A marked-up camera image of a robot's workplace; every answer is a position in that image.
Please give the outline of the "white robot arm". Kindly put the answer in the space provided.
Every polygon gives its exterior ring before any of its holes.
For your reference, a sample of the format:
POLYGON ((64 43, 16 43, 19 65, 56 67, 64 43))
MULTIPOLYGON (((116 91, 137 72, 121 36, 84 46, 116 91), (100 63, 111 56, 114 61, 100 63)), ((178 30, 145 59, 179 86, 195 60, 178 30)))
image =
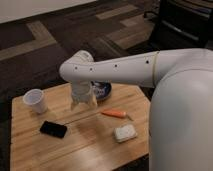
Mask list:
POLYGON ((92 81, 151 87, 150 171, 213 171, 213 50, 159 50, 96 62, 80 50, 60 76, 80 102, 92 81))

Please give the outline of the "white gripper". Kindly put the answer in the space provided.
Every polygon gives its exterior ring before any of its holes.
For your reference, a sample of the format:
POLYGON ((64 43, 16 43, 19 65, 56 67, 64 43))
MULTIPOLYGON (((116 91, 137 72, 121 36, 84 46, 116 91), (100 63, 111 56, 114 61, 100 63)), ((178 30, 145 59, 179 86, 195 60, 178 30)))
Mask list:
POLYGON ((71 110, 74 110, 79 105, 79 102, 88 102, 90 108, 98 106, 96 98, 92 97, 90 82, 73 82, 71 90, 71 97, 74 100, 71 102, 71 110))

